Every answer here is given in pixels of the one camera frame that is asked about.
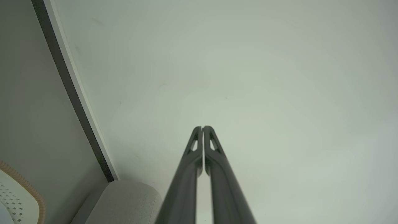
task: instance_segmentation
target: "gray seat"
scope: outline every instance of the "gray seat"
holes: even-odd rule
[[[71,224],[153,224],[162,205],[152,187],[130,181],[99,186],[84,202]]]

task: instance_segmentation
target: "white object with holes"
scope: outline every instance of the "white object with holes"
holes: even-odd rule
[[[0,223],[1,224],[13,224],[14,221],[11,218],[10,213],[3,203],[0,203]]]
[[[39,205],[17,181],[0,170],[0,201],[15,224],[37,224]]]

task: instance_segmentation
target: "gray wall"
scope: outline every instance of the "gray wall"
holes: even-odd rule
[[[211,125],[257,223],[398,223],[397,0],[52,2],[120,179]]]
[[[0,1],[0,159],[43,195],[45,223],[69,223],[106,179],[51,57],[32,3]]]

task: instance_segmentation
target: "perforated white surface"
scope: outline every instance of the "perforated white surface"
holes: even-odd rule
[[[0,170],[0,201],[15,224],[37,224],[39,205],[17,181]]]

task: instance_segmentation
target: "gray fabric surface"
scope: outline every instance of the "gray fabric surface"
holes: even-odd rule
[[[102,192],[109,183],[99,185],[84,201],[70,224],[85,224],[94,206],[97,204]]]
[[[154,188],[138,182],[114,181],[103,191],[86,224],[153,224],[161,205]]]

